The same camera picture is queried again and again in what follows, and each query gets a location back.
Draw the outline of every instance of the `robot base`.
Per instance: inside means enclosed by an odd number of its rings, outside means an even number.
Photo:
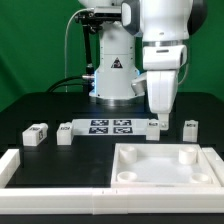
[[[130,106],[133,104],[144,103],[145,94],[140,94],[130,99],[106,99],[96,96],[94,93],[90,93],[89,98],[91,103],[106,105],[106,106]]]

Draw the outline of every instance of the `white cube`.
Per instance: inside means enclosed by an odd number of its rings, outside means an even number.
[[[184,142],[197,142],[198,138],[198,121],[185,121],[183,131]]]
[[[47,137],[47,124],[33,124],[23,132],[24,146],[38,146]]]
[[[57,131],[57,144],[58,145],[71,145],[73,139],[72,124],[61,124]]]
[[[156,119],[149,120],[146,128],[146,140],[150,141],[160,140],[160,128],[158,120]]]

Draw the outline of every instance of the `black cable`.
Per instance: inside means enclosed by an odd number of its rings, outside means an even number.
[[[82,79],[82,76],[72,76],[72,77],[62,79],[62,80],[56,82],[55,84],[53,84],[50,88],[48,88],[46,92],[51,92],[52,89],[54,89],[56,86],[60,85],[61,83],[68,82],[68,81],[75,80],[75,79]]]
[[[60,84],[60,85],[57,85],[54,88],[52,88],[51,91],[49,91],[49,92],[53,92],[54,90],[56,90],[60,87],[67,87],[67,86],[83,86],[83,84],[78,84],[78,83]]]

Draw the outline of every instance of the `silver metal part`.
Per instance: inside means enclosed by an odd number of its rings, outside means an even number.
[[[113,99],[102,99],[99,97],[90,97],[91,103],[106,105],[109,107],[116,107],[116,106],[130,106],[134,104],[142,104],[144,103],[144,94],[140,96],[136,96],[135,98],[131,98],[129,100],[113,100]]]
[[[177,46],[183,44],[182,40],[173,40],[173,41],[153,41],[153,42],[143,42],[143,46],[149,47],[166,47],[166,46]]]
[[[94,75],[82,75],[82,78],[84,80],[93,80],[93,79],[95,79],[95,76]]]
[[[94,9],[94,14],[107,14],[107,15],[110,15],[110,14],[121,14],[121,7],[119,6],[114,6],[114,7],[96,7]]]

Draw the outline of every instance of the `cable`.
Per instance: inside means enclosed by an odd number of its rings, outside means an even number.
[[[185,82],[185,80],[186,80],[186,78],[187,78],[187,76],[188,76],[188,73],[189,73],[189,63],[186,65],[186,70],[185,70],[185,73],[184,73],[184,77],[183,77],[182,80],[178,83],[178,86],[182,85],[182,84]]]
[[[60,87],[63,87],[63,86],[65,86],[65,87],[68,87],[68,86],[83,86],[83,84],[78,84],[78,83],[60,84],[60,85],[57,85],[54,88],[52,88],[51,91],[49,91],[49,92],[54,92],[54,90],[56,90]]]
[[[75,80],[75,79],[82,79],[82,76],[72,76],[72,77],[69,77],[69,78],[62,79],[62,80],[56,82],[55,84],[53,84],[50,88],[48,88],[46,92],[51,92],[52,89],[54,89],[55,87],[57,87],[61,83],[65,83],[65,82]]]
[[[67,78],[68,75],[68,34],[69,34],[69,30],[70,30],[70,26],[73,22],[73,20],[75,19],[75,17],[81,13],[81,12],[93,12],[94,8],[86,8],[86,9],[81,9],[78,10],[77,12],[75,12],[72,17],[70,18],[67,28],[66,28],[66,32],[65,32],[65,45],[64,45],[64,60],[65,60],[65,79]]]

